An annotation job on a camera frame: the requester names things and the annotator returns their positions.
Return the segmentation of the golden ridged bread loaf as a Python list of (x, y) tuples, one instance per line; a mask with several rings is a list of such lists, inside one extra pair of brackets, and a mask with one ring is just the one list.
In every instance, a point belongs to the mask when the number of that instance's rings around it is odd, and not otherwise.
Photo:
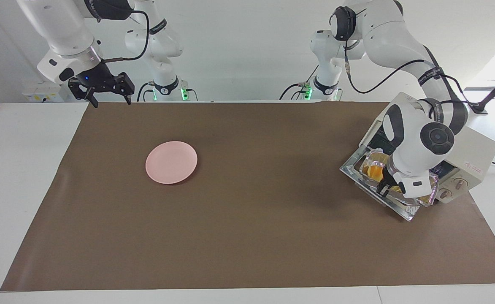
[[(383, 177), (382, 175), (383, 169), (384, 167), (382, 167), (379, 164), (363, 165), (362, 173), (367, 175), (367, 178), (373, 181), (375, 183), (375, 187), (377, 187), (377, 185), (381, 182), (381, 179)], [(402, 189), (399, 185), (390, 188), (390, 190), (403, 194)]]

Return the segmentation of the aluminium foil baking tray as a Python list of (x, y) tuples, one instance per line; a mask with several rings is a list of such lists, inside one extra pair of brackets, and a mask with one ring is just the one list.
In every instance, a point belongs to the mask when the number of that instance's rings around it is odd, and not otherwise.
[[(381, 148), (366, 152), (364, 154), (364, 159), (360, 165), (360, 171), (363, 179), (367, 181), (367, 184), (371, 188), (376, 189), (375, 183), (367, 178), (367, 175), (362, 173), (363, 165), (379, 164), (382, 167), (388, 162), (389, 156), (384, 154)], [(431, 193), (429, 195), (422, 196), (420, 198), (405, 198), (403, 194), (389, 190), (387, 198), (392, 198), (404, 205), (408, 206), (432, 206), (435, 204), (436, 191), (438, 190), (438, 175), (429, 172), (429, 181), (431, 184)]]

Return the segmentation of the glass oven door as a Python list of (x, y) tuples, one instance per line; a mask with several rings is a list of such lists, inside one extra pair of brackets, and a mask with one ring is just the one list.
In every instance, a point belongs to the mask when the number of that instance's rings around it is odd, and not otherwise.
[(367, 184), (367, 181), (363, 179), (360, 171), (360, 165), (365, 158), (364, 154), (372, 150), (372, 148), (360, 146), (357, 151), (355, 151), (354, 154), (348, 158), (345, 164), (340, 167), (340, 171), (351, 178), (360, 189), (376, 200), (379, 204), (389, 207), (405, 220), (411, 221), (422, 206), (408, 206), (392, 198), (382, 198), (377, 195), (376, 189), (371, 188), (371, 186)]

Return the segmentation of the cream toaster oven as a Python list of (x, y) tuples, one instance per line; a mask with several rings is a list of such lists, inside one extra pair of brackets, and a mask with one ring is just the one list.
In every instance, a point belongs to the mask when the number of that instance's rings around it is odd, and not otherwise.
[[(431, 193), (429, 172), (438, 175), (438, 190), (452, 197), (435, 202), (447, 204), (480, 185), (495, 156), (495, 141), (467, 126), (453, 135), (447, 126), (430, 120), (422, 102), (401, 92), (377, 116), (360, 146), (381, 148), (389, 156), (385, 167), (401, 187), (405, 198)], [(455, 178), (468, 181), (456, 190)]]

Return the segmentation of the pink round plate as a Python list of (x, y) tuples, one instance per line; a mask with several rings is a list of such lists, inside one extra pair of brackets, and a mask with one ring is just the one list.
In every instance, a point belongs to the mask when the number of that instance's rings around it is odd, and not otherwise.
[(163, 185), (173, 185), (190, 177), (197, 164), (195, 148), (182, 141), (168, 141), (149, 152), (145, 170), (151, 180)]

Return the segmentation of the brown table mat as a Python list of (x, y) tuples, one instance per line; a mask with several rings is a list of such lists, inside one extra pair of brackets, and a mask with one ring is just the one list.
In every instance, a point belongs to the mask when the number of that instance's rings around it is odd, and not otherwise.
[[(495, 283), (472, 197), (411, 222), (340, 171), (385, 103), (88, 106), (2, 291)], [(182, 141), (198, 164), (145, 170)]]

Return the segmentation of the white wall socket box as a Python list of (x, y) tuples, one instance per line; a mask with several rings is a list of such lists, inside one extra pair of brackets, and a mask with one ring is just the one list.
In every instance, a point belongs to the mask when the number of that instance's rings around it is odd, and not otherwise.
[(33, 103), (64, 103), (71, 100), (67, 88), (48, 81), (25, 83), (22, 94), (28, 102)]

